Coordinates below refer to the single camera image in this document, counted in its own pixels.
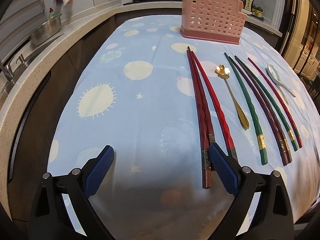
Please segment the dark soy sauce bottle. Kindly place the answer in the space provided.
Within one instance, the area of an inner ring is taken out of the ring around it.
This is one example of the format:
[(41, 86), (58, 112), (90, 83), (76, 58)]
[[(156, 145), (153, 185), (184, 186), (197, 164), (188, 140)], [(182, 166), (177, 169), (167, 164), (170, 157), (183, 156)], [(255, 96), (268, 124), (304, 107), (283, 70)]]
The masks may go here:
[(253, 10), (253, 2), (254, 2), (254, 0), (245, 0), (244, 9), (247, 10), (247, 11), (252, 12), (252, 10)]

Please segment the dark brown purple chopstick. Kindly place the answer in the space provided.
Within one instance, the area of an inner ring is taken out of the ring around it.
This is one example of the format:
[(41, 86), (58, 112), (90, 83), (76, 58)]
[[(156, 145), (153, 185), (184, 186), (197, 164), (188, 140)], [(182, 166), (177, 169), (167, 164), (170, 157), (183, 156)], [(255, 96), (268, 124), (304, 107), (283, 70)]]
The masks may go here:
[(292, 162), (292, 157), (290, 153), (290, 148), (287, 145), (287, 142), (285, 142), (285, 135), (283, 133), (282, 127), (277, 119), (277, 116), (269, 103), (265, 93), (255, 81), (254, 77), (249, 74), (247, 70), (243, 70), (242, 67), (239, 67), (239, 65), (230, 57), (228, 58), (231, 60), (232, 64), (237, 68), (237, 70), (240, 72), (240, 74), (245, 78), (246, 81), (249, 81), (249, 86), (253, 90), (253, 93), (257, 97), (267, 119), (270, 124), (270, 127), (272, 129), (272, 132), (274, 134), (274, 137), (276, 139), (279, 152), (281, 155), (281, 160), (284, 166), (288, 165), (289, 163)]

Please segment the light blue patterned tablecloth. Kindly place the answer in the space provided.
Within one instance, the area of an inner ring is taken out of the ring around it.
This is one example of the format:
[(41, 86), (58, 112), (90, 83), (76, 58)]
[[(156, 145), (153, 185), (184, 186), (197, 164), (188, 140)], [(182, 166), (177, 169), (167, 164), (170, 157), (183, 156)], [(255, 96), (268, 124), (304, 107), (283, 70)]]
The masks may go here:
[[(81, 168), (110, 145), (112, 168), (89, 200), (116, 239), (206, 239), (229, 208), (217, 174), (202, 187), (201, 148), (187, 46), (202, 64), (218, 97), (239, 164), (254, 172), (281, 173), (294, 220), (319, 202), (319, 113), (298, 76), (261, 36), (244, 29), (238, 45), (180, 35), (181, 18), (128, 20), (104, 42), (82, 72), (60, 117), (50, 149), (54, 176)], [(251, 96), (265, 137), (268, 163), (260, 161), (253, 127), (239, 122), (225, 82), (217, 76), (224, 56), (239, 57), (256, 76), (271, 63), (296, 97), (286, 105), (303, 147), (292, 163), (281, 162), (276, 140), (259, 102)]]

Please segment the gold flower spoon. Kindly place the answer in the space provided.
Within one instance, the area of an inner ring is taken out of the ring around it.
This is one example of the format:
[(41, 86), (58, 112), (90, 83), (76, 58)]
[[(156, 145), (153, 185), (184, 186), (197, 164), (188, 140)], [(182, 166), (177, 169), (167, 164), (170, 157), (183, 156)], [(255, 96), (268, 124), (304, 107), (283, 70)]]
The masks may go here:
[(232, 101), (234, 103), (234, 107), (235, 107), (236, 113), (238, 115), (238, 119), (240, 121), (240, 124), (244, 130), (248, 130), (249, 129), (248, 118), (245, 115), (242, 108), (240, 107), (239, 103), (237, 102), (237, 100), (236, 100), (236, 98), (235, 98), (235, 96), (229, 86), (229, 83), (228, 83), (228, 79), (229, 79), (229, 75), (230, 75), (231, 71), (229, 70), (229, 68), (226, 68), (223, 64), (220, 64), (219, 66), (216, 67), (215, 73), (217, 74), (217, 76), (219, 78), (224, 80), (224, 82), (227, 86), (228, 92), (229, 92), (229, 94), (232, 98)]

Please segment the green dish soap bottle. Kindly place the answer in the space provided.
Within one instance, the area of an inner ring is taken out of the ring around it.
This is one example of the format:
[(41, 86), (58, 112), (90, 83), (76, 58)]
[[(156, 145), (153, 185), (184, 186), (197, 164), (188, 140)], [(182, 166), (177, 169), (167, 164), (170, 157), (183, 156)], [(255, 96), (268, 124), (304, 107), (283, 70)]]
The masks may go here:
[(49, 19), (53, 19), (55, 17), (60, 16), (60, 13), (55, 12), (53, 8), (49, 8)]

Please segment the chrome kitchen faucet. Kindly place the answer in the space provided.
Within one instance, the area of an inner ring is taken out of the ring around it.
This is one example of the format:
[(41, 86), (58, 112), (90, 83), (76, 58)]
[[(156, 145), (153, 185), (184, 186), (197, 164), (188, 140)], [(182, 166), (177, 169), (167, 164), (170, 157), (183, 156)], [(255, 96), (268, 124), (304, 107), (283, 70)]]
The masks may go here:
[(1, 72), (6, 77), (7, 81), (9, 83), (15, 84), (18, 78), (18, 73), (20, 70), (24, 67), (26, 67), (26, 59), (23, 57), (22, 54), (20, 54), (16, 60), (16, 68), (15, 70), (12, 70), (10, 63), (4, 65), (1, 62)]

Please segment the green chopstick gold band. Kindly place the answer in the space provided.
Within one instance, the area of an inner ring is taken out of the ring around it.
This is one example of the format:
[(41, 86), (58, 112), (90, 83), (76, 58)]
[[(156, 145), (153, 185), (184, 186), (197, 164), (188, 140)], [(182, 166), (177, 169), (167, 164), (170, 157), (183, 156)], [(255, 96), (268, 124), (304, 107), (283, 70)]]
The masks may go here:
[(229, 62), (236, 78), (237, 81), (241, 87), (241, 90), (244, 94), (245, 100), (247, 102), (248, 105), (248, 109), (249, 112), (251, 114), (252, 117), (252, 121), (253, 121), (253, 125), (254, 125), (254, 130), (255, 130), (255, 135), (257, 137), (257, 142), (258, 142), (258, 147), (259, 147), (259, 153), (260, 153), (260, 160), (261, 160), (261, 164), (262, 165), (266, 165), (268, 163), (268, 157), (267, 157), (267, 150), (266, 150), (266, 145), (264, 142), (264, 135), (263, 135), (263, 130), (261, 129), (260, 123), (259, 123), (259, 118), (256, 114), (255, 108), (253, 106), (253, 103), (251, 101), (251, 97), (249, 96), (249, 93), (247, 91), (247, 88), (244, 84), (244, 82), (242, 81), (242, 78), (240, 77), (240, 74), (238, 73), (238, 71), (236, 70), (236, 67), (234, 65), (234, 63), (231, 61), (231, 59), (229, 58), (229, 56), (227, 55), (226, 52), (224, 52), (224, 56), (226, 57), (227, 61)]

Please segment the dark red chopstick silver band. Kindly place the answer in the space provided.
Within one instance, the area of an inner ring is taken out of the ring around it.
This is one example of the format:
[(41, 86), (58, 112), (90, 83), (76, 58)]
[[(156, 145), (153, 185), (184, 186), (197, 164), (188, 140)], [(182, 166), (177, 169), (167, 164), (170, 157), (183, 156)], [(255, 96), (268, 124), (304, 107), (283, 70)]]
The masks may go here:
[(187, 57), (189, 61), (189, 67), (191, 72), (191, 78), (193, 82), (197, 116), (199, 122), (199, 133), (200, 133), (200, 146), (201, 146), (201, 163), (202, 163), (202, 187), (209, 189), (212, 187), (211, 178), (211, 163), (208, 155), (209, 139), (207, 132), (207, 125), (205, 124), (206, 114), (204, 111), (204, 104), (202, 100), (202, 83), (199, 77), (195, 61), (192, 56), (192, 51), (187, 46)]

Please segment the steel pot on counter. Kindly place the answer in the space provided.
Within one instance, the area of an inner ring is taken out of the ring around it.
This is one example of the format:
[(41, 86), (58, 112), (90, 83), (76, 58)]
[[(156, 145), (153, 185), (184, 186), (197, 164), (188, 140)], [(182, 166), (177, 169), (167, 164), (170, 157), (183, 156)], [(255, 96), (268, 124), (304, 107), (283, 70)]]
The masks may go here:
[(58, 33), (62, 28), (61, 14), (47, 20), (37, 27), (30, 35), (30, 41), (33, 45), (39, 46), (43, 42)]

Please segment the white ceramic soup spoon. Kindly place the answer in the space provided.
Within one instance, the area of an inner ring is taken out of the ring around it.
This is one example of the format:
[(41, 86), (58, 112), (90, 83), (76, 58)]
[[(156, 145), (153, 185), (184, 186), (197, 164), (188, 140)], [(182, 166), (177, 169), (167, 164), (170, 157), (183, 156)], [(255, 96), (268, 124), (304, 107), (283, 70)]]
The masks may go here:
[(281, 78), (280, 78), (276, 68), (271, 63), (269, 63), (267, 65), (266, 70), (267, 70), (269, 77), (276, 85), (283, 87), (292, 97), (294, 97), (294, 98), (296, 97), (296, 95), (293, 93), (293, 91), (281, 81)]

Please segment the bright red chopstick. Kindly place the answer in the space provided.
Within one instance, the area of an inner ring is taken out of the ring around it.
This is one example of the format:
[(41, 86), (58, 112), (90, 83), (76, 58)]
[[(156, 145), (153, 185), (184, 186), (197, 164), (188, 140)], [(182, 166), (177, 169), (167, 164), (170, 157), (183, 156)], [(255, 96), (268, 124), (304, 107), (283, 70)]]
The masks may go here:
[(228, 126), (227, 121), (225, 119), (225, 115), (222, 111), (219, 100), (215, 94), (213, 87), (212, 87), (212, 84), (210, 83), (210, 80), (209, 80), (207, 74), (205, 73), (204, 68), (202, 67), (202, 65), (201, 65), (199, 59), (197, 58), (197, 56), (195, 55), (195, 53), (191, 50), (190, 54), (191, 54), (191, 58), (194, 60), (196, 67), (200, 71), (202, 78), (204, 79), (204, 82), (207, 86), (208, 92), (210, 94), (211, 100), (213, 102), (214, 108), (217, 113), (217, 118), (219, 120), (220, 127), (221, 127), (221, 130), (223, 133), (223, 138), (225, 140), (225, 145), (227, 148), (228, 155), (232, 156), (236, 161), (238, 161), (238, 156), (237, 156), (237, 153), (235, 150), (234, 141), (231, 137), (229, 126)]

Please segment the pink perforated utensil holder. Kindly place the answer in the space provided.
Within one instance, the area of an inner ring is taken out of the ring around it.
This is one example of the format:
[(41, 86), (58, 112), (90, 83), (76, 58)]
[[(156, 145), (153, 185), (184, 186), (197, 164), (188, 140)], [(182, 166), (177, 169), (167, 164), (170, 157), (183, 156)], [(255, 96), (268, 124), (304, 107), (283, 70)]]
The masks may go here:
[(182, 0), (180, 33), (186, 38), (238, 45), (246, 17), (240, 0)]

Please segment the red chopstick thin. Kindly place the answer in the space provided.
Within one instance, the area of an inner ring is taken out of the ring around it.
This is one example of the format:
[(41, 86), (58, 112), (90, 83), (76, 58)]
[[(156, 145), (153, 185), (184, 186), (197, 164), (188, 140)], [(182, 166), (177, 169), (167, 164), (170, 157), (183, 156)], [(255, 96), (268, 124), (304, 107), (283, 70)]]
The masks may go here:
[(281, 98), (281, 96), (279, 95), (278, 91), (275, 89), (274, 85), (272, 85), (271, 81), (267, 78), (267, 76), (264, 74), (264, 72), (255, 64), (255, 62), (248, 57), (248, 60), (250, 61), (251, 64), (253, 64), (253, 66), (255, 66), (255, 68), (257, 69), (257, 71), (262, 75), (262, 77), (265, 79), (265, 81), (267, 82), (267, 84), (270, 86), (270, 88), (273, 90), (275, 96), (277, 97), (279, 103), (281, 104), (284, 113), (286, 114), (289, 122), (290, 122), (290, 128), (287, 129), (287, 133), (290, 137), (290, 139), (293, 139), (293, 141), (295, 141), (295, 143), (299, 146), (299, 148), (303, 147), (303, 143), (302, 143), (302, 139), (299, 135), (299, 131), (298, 128), (287, 108), (287, 106), (285, 105), (283, 99)]

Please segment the green chopstick thin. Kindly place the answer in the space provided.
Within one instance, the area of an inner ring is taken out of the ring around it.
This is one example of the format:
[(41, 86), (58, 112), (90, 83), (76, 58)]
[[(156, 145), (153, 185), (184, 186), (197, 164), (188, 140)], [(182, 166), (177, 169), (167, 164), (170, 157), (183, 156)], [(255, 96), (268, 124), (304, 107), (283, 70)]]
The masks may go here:
[[(272, 104), (273, 108), (277, 112), (277, 114), (278, 114), (279, 118), (281, 119), (281, 122), (283, 123), (285, 130), (287, 132), (287, 129), (290, 128), (290, 122), (289, 122), (286, 114), (284, 113), (283, 108), (280, 108), (278, 106), (274, 97), (271, 95), (271, 93), (268, 91), (268, 89), (264, 86), (264, 84), (260, 81), (260, 79), (250, 70), (250, 68), (248, 68), (248, 66), (244, 62), (242, 62), (237, 56), (234, 56), (234, 58), (240, 64), (240, 66), (242, 66), (244, 68), (244, 70), (247, 70), (249, 72), (249, 74), (251, 74), (254, 77), (255, 81), (257, 81), (257, 83), (259, 84), (259, 86), (264, 91), (265, 95), (267, 96), (269, 102)], [(291, 141), (293, 149), (295, 151), (297, 151), (299, 149), (299, 146), (295, 143), (295, 141), (293, 141), (293, 139), (290, 139), (290, 141)]]

